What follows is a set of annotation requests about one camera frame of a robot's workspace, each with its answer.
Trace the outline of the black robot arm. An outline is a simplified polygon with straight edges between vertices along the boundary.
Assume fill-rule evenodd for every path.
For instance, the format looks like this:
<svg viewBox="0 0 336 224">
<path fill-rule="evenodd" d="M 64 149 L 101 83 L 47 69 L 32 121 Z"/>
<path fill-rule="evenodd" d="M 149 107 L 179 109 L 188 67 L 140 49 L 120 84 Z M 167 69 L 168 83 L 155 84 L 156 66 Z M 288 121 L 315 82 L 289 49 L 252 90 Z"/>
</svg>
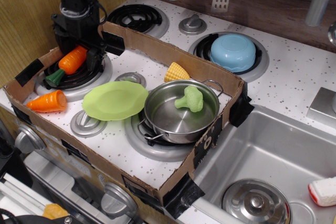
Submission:
<svg viewBox="0 0 336 224">
<path fill-rule="evenodd" d="M 88 49 L 86 65 L 89 71 L 101 66 L 107 44 L 99 35 L 98 28 L 106 22 L 100 18 L 105 12 L 98 0 L 60 0 L 60 13 L 52 14 L 53 29 L 63 54 L 77 45 Z"/>
</svg>

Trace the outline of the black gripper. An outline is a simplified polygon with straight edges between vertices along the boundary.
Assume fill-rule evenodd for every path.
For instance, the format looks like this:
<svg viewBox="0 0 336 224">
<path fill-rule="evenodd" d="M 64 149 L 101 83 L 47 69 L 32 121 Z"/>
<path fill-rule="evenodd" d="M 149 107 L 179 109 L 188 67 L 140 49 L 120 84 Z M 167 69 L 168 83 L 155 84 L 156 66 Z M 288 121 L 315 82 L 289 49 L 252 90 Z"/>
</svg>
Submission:
<svg viewBox="0 0 336 224">
<path fill-rule="evenodd" d="M 101 25 L 99 8 L 91 6 L 82 13 L 62 12 L 52 14 L 54 33 L 62 53 L 67 54 L 77 45 L 88 48 L 86 65 L 90 72 L 103 72 L 102 61 L 107 44 L 98 32 Z"/>
</svg>

